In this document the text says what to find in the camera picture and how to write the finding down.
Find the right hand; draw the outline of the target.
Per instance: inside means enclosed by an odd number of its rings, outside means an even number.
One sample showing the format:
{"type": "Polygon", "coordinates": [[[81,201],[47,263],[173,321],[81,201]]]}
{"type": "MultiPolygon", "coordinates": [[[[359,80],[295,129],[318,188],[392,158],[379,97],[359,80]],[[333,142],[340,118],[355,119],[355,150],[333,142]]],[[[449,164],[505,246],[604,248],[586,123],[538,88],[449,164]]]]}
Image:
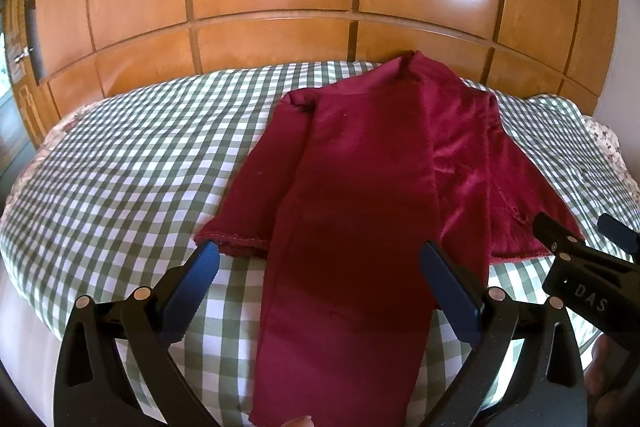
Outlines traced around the right hand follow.
{"type": "Polygon", "coordinates": [[[622,387],[620,379],[632,356],[608,336],[600,335],[585,370],[590,426],[639,425],[639,367],[622,387]]]}

